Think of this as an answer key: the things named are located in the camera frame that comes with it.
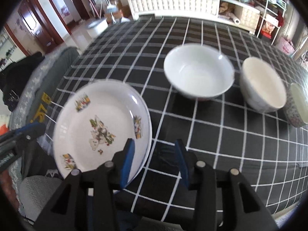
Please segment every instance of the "table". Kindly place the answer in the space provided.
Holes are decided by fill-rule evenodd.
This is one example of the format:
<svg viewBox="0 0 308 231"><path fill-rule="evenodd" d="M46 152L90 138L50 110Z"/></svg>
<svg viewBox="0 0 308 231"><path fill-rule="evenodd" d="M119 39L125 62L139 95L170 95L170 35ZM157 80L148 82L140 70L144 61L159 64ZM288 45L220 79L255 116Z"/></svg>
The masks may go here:
<svg viewBox="0 0 308 231"><path fill-rule="evenodd" d="M190 42L221 49L229 57L235 83L225 94L197 102L170 86L163 72L164 58L175 46ZM196 193L186 190L177 169L173 143L181 138L198 159L214 168L238 168L269 211L280 211L298 201L307 189L308 129L289 125L281 110L260 114L246 105L239 74L249 56L271 64L286 87L291 82L307 87L308 73L300 65L237 28L187 18L140 18L111 26L75 61L53 95L45 121L46 151L53 154L55 122L70 95L97 79L118 79L143 96L153 129L144 169L115 195L119 209L189 223ZM217 203L221 218L220 192Z"/></svg>

